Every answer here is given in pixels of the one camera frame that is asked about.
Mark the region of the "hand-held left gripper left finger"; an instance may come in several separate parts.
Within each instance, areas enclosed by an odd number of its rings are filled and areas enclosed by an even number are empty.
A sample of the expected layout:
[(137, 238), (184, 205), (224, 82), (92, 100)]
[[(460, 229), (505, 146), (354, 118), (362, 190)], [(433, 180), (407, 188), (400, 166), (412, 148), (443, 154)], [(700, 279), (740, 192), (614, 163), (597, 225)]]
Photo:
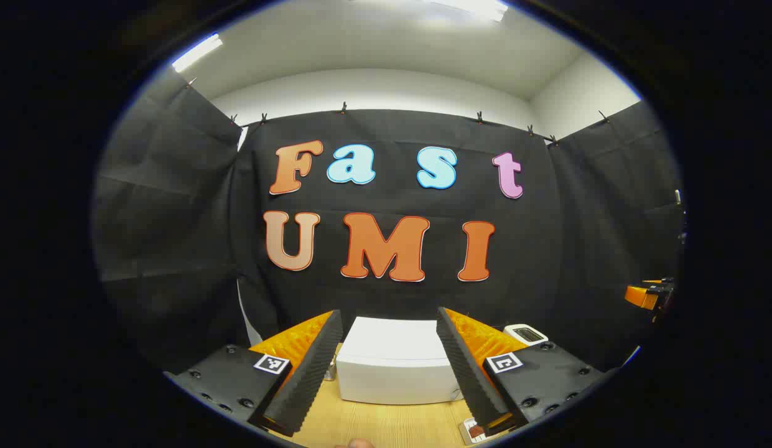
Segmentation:
[(240, 425), (291, 437), (314, 404), (343, 335), (330, 310), (246, 348), (226, 344), (167, 379)]

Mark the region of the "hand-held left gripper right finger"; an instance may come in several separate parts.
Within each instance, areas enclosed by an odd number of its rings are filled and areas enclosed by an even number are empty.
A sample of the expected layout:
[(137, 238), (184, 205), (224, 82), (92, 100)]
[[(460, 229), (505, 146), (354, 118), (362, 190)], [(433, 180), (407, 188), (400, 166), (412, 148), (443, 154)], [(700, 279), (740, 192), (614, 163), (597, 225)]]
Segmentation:
[(527, 324), (497, 330), (440, 307), (437, 335), (463, 400), (486, 436), (561, 413), (616, 374), (585, 363)]

